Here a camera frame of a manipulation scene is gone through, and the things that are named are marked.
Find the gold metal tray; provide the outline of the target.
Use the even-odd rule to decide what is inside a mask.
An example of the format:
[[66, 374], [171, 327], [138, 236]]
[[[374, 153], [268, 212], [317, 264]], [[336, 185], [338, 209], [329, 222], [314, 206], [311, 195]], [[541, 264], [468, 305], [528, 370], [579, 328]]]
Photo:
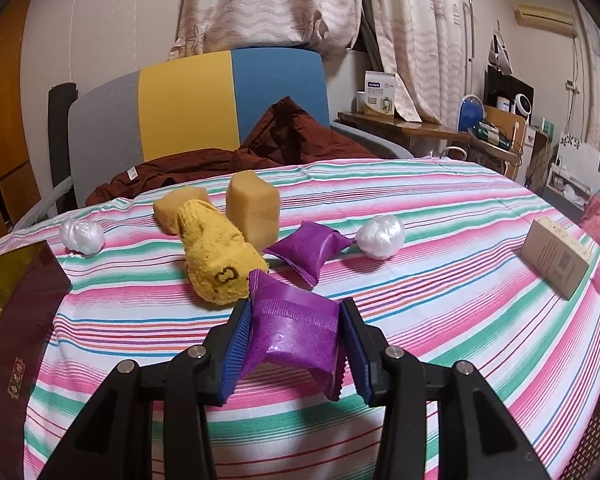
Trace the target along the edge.
[[0, 479], [23, 477], [27, 405], [70, 290], [45, 240], [0, 255]]

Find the white plastic bag ball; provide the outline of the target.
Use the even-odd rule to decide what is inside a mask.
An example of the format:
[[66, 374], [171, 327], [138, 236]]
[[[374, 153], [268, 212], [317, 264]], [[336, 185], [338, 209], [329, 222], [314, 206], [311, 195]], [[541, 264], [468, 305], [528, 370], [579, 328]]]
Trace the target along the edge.
[[84, 256], [98, 254], [106, 240], [102, 226], [95, 221], [70, 219], [60, 226], [62, 244], [69, 252]]

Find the yellow knitted sock roll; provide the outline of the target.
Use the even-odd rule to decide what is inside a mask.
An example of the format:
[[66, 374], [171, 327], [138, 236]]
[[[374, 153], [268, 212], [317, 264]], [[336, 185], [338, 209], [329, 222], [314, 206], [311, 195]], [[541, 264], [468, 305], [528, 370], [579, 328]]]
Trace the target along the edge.
[[215, 206], [188, 200], [178, 208], [175, 221], [188, 279], [208, 304], [226, 306], [247, 298], [250, 272], [268, 272], [260, 252]]

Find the purple packet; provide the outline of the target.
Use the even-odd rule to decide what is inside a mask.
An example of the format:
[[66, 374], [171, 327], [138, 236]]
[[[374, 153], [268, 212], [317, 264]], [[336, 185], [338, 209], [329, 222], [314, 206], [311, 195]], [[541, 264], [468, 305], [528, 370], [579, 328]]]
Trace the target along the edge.
[[313, 221], [302, 221], [298, 229], [263, 251], [288, 263], [308, 284], [315, 287], [325, 262], [353, 240], [339, 231]]
[[249, 286], [251, 327], [242, 377], [261, 363], [300, 368], [328, 400], [338, 401], [346, 364], [339, 304], [261, 270], [250, 272]]

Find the small tan sponge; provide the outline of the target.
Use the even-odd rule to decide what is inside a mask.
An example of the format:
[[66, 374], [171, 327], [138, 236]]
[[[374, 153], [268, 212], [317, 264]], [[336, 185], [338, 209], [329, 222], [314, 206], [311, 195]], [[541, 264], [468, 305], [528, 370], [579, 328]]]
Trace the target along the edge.
[[182, 188], [176, 188], [152, 204], [154, 216], [166, 234], [178, 235], [176, 213], [189, 200], [210, 202], [208, 192], [204, 188], [186, 185]]

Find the tall tan sponge block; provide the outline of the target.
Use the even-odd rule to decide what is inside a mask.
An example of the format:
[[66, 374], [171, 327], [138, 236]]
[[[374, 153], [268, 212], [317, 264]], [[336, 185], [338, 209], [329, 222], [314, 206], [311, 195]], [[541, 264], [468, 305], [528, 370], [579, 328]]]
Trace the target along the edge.
[[280, 195], [278, 189], [254, 171], [234, 174], [226, 195], [225, 214], [259, 252], [278, 240]]

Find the striped pink green bedspread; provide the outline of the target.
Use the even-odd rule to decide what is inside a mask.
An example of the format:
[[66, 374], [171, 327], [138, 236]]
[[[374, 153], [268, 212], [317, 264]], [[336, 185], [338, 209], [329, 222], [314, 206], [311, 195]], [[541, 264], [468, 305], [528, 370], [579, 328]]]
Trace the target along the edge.
[[[316, 286], [352, 298], [366, 322], [420, 360], [467, 360], [496, 391], [558, 478], [600, 395], [600, 295], [583, 281], [570, 298], [520, 258], [539, 218], [586, 242], [586, 233], [542, 198], [469, 162], [336, 160], [267, 169], [280, 195], [280, 232], [314, 221], [353, 235], [378, 214], [404, 225], [393, 258], [349, 248], [327, 261]], [[111, 367], [147, 365], [199, 344], [227, 314], [204, 304], [185, 274], [178, 238], [160, 229], [157, 192], [80, 210], [106, 244], [94, 257], [66, 251], [59, 219], [0, 239], [3, 252], [46, 240], [71, 282], [54, 318], [10, 459], [35, 478]], [[262, 365], [208, 414], [222, 479], [368, 479], [382, 413], [345, 382], [330, 402], [302, 370]]]

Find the brown cardboard box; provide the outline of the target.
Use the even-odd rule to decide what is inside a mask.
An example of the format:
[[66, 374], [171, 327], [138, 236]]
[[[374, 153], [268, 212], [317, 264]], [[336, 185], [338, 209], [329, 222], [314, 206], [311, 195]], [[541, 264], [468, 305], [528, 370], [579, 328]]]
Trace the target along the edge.
[[566, 299], [576, 292], [592, 260], [585, 244], [547, 217], [532, 222], [520, 256]]

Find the wooden side table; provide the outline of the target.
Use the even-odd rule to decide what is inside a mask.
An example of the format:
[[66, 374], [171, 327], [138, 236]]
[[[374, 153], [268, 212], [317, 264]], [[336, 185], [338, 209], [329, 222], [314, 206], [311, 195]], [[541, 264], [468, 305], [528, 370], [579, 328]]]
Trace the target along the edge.
[[396, 117], [340, 112], [332, 124], [364, 131], [374, 138], [401, 145], [415, 157], [448, 156], [476, 162], [512, 180], [521, 164], [521, 156], [514, 151], [498, 148], [471, 133], [431, 122], [406, 122]]

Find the blue desk fan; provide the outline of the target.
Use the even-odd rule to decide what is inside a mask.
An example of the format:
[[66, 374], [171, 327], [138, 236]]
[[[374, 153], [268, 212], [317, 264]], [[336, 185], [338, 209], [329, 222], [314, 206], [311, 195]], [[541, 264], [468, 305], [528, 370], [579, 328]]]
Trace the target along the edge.
[[458, 109], [457, 130], [467, 132], [482, 122], [485, 114], [482, 101], [478, 96], [474, 94], [464, 96]]

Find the grey yellow blue headboard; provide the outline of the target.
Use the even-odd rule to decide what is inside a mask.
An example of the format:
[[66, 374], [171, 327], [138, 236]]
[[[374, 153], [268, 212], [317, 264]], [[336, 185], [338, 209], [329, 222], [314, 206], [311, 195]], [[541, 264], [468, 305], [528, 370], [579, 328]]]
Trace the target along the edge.
[[321, 55], [245, 48], [148, 66], [81, 94], [68, 114], [76, 201], [120, 172], [163, 156], [239, 148], [274, 103], [289, 96], [329, 126]]

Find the dark red garment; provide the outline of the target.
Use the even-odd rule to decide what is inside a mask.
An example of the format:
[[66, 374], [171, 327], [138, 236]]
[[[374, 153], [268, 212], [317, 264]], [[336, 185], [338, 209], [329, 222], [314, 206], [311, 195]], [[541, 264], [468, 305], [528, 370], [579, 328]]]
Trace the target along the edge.
[[132, 179], [120, 172], [87, 197], [88, 206], [115, 198], [132, 198], [143, 192], [205, 178], [310, 162], [345, 158], [373, 158], [365, 146], [317, 122], [289, 96], [270, 106], [235, 151], [205, 148], [160, 157], [136, 167]]

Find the white blue product box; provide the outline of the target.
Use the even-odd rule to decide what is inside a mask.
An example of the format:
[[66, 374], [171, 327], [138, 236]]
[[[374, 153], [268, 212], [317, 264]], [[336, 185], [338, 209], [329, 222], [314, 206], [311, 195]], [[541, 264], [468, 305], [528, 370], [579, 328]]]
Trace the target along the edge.
[[393, 117], [396, 75], [366, 70], [364, 94], [365, 115]]

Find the pink patterned curtain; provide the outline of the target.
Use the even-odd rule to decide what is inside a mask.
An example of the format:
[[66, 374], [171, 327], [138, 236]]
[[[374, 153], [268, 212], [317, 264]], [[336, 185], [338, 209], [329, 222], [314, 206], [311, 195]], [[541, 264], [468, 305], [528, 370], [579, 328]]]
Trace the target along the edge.
[[465, 83], [460, 0], [370, 0], [370, 7], [382, 69], [396, 76], [398, 115], [453, 127]]

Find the white bed rail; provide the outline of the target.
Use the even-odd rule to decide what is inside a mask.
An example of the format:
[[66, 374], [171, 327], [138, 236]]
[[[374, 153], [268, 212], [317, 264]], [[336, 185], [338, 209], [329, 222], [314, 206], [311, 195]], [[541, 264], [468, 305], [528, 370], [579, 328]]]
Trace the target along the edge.
[[31, 209], [29, 209], [14, 225], [14, 231], [27, 229], [35, 223], [41, 221], [46, 214], [50, 212], [53, 206], [56, 205], [62, 196], [68, 194], [73, 188], [73, 178], [66, 177], [58, 185], [56, 185], [50, 194], [41, 198]]

